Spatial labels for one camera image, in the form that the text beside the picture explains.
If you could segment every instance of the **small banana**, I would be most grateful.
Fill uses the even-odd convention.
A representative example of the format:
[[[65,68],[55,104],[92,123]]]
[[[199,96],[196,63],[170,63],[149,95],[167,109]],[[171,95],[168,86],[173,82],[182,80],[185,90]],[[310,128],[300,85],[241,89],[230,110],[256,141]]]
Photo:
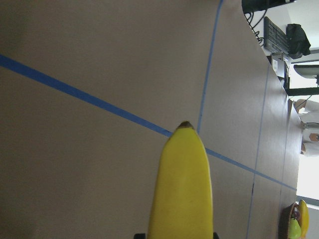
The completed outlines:
[[[298,209],[301,215],[299,220],[301,227],[301,238],[305,238],[309,227],[309,214],[307,204],[304,200],[299,201]]]
[[[207,154],[193,126],[184,121],[160,157],[148,239],[212,239],[212,235]]]

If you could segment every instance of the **black monitor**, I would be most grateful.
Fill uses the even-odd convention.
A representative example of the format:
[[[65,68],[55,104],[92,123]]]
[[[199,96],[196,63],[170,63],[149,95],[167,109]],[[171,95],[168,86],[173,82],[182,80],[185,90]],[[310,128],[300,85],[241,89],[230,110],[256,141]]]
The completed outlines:
[[[242,0],[244,13],[266,10],[271,7],[281,6],[296,0]]]

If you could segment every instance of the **black object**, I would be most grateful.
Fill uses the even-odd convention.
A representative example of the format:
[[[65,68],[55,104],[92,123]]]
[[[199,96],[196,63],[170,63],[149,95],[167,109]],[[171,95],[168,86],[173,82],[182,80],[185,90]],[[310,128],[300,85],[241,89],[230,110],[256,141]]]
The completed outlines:
[[[241,4],[243,7],[244,13],[255,12],[266,10],[271,7],[276,7],[280,5],[284,5],[287,3],[295,2],[296,0],[269,0],[269,4],[267,4],[267,0],[242,0]]]
[[[289,56],[293,59],[310,54],[310,43],[300,24],[288,24],[286,29],[289,45]]]
[[[264,38],[263,37],[260,37],[259,34],[260,34],[260,31],[255,31],[254,28],[259,24],[259,22],[264,18],[265,14],[266,14],[266,11],[264,12],[263,16],[259,19],[259,21],[254,25],[252,26],[251,22],[254,18],[254,15],[252,13],[249,13],[249,17],[246,16],[246,14],[244,14],[246,20],[247,20],[247,23],[248,25],[250,26],[251,30],[253,31],[255,37],[257,38],[257,41],[259,43],[260,46],[263,46],[264,43]]]
[[[268,17],[264,18],[264,48],[272,53],[284,52],[288,55],[288,38]]]
[[[286,89],[288,96],[312,96],[319,95],[319,87]]]
[[[145,233],[135,234],[133,239],[146,239],[146,234]]]
[[[146,234],[145,233],[135,234],[133,239],[146,239]],[[217,233],[213,234],[213,239],[219,239],[219,236]]]
[[[217,233],[214,233],[214,235],[213,235],[213,239],[219,239],[219,236],[218,236],[218,234],[217,234]]]

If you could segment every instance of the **keyboard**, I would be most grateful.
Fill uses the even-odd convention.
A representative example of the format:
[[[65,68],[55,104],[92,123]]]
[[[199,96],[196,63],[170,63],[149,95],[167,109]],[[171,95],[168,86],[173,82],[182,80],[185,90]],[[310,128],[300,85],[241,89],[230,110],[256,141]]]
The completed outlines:
[[[264,48],[272,53],[284,52],[288,55],[288,39],[268,17],[264,18]]]

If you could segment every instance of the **black bag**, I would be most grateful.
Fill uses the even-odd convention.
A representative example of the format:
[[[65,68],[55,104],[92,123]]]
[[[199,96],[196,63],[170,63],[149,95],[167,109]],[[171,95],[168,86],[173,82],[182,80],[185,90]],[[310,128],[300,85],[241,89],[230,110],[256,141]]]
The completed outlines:
[[[307,39],[305,31],[299,24],[288,24],[286,29],[286,35],[289,45],[289,56],[293,59],[301,58],[303,55],[310,54],[310,43]]]

